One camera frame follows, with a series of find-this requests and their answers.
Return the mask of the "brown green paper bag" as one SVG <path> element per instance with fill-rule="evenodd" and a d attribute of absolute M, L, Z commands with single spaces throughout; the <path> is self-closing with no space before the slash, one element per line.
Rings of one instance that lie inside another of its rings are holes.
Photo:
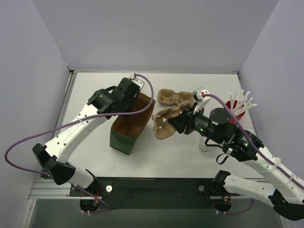
<path fill-rule="evenodd" d="M 110 147 L 130 155 L 154 110 L 155 100 L 147 110 L 130 116 L 119 116 L 111 126 Z"/>

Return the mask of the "red straw holder cup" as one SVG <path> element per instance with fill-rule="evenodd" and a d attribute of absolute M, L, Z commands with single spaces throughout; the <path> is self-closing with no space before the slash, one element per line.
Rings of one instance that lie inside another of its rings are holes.
<path fill-rule="evenodd" d="M 238 104 L 238 100 L 235 100 L 232 109 L 234 109 L 234 108 L 237 106 L 237 104 Z M 226 102 L 226 106 L 227 106 L 228 108 L 231 107 L 230 101 L 227 101 L 227 102 Z M 235 112 L 235 111 L 232 111 L 232 112 L 233 112 L 233 114 L 238 114 L 238 115 L 236 116 L 236 118 L 237 118 L 238 120 L 240 120 L 240 119 L 245 115 L 245 113 L 246 113 L 246 112 L 240 113 L 240 112 Z M 233 124 L 236 124 L 235 120 L 234 120 L 232 117 L 231 117 L 231 122 L 232 122 Z"/>

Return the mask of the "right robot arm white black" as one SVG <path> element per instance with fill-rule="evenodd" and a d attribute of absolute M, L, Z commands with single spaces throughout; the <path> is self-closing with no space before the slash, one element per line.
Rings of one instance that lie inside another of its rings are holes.
<path fill-rule="evenodd" d="M 245 137 L 224 108 L 215 108 L 206 117 L 203 111 L 195 113 L 193 108 L 186 107 L 181 114 L 168 119 L 168 123 L 180 134 L 198 132 L 206 138 L 207 147 L 220 148 L 227 158 L 235 158 L 267 180 L 260 183 L 219 171 L 212 181 L 216 191 L 259 200 L 292 221 L 304 218 L 304 190 L 299 187 L 304 181 L 283 166 L 280 158 L 274 157 L 254 134 L 247 132 Z"/>

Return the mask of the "white paper coffee cup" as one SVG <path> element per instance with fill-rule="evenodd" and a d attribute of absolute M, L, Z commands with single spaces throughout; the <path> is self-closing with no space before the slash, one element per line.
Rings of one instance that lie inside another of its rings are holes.
<path fill-rule="evenodd" d="M 210 151 L 213 151 L 214 150 L 214 147 L 210 147 L 210 146 L 206 146 L 205 145 L 205 140 L 207 138 L 204 137 L 204 136 L 200 136 L 199 137 L 199 149 L 202 151 L 202 152 L 210 152 Z"/>

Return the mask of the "brown pulp cup carrier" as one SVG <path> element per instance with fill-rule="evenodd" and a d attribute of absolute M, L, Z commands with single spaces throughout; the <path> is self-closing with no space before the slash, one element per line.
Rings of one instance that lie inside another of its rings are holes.
<path fill-rule="evenodd" d="M 179 105 L 183 102 L 190 102 L 191 105 L 194 104 L 193 94 L 190 92 L 175 92 L 170 89 L 161 89 L 158 91 L 157 100 L 160 104 L 170 106 L 170 105 Z"/>
<path fill-rule="evenodd" d="M 175 107 L 167 107 L 153 114 L 151 119 L 153 121 L 153 132 L 155 137 L 159 140 L 164 140 L 173 136 L 176 130 L 169 124 L 168 120 L 181 114 L 185 107 L 192 107 L 192 105 L 192 102 L 186 101 Z"/>

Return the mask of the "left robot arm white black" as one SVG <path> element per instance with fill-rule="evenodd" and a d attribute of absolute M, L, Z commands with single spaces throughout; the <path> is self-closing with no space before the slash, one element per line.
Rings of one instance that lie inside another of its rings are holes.
<path fill-rule="evenodd" d="M 143 86 L 144 82 L 139 79 L 123 78 L 117 86 L 95 91 L 72 126 L 47 143 L 33 147 L 39 164 L 57 185 L 69 182 L 80 186 L 86 195 L 96 193 L 97 183 L 93 175 L 72 165 L 69 158 L 95 128 L 110 119 L 110 114 L 129 112 Z"/>

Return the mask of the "white wrapped straws bundle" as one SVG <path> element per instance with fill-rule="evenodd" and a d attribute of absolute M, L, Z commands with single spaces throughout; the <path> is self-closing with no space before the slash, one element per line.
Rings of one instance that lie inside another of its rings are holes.
<path fill-rule="evenodd" d="M 253 97 L 251 97 L 251 98 L 248 97 L 250 95 L 250 93 L 251 93 L 250 91 L 247 91 L 244 94 L 243 89 L 240 90 L 239 93 L 237 91 L 235 91 L 234 94 L 228 92 L 229 101 L 231 103 L 230 110 L 242 113 L 242 112 L 246 112 L 249 109 L 257 106 L 256 103 L 252 103 Z M 238 104 L 234 109 L 232 109 L 235 100 L 238 100 Z"/>

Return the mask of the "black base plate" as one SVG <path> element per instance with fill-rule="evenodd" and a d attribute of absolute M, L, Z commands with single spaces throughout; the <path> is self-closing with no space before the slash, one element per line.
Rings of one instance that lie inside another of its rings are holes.
<path fill-rule="evenodd" d="M 100 197 L 113 209 L 209 209 L 229 196 L 211 178 L 99 177 Z"/>

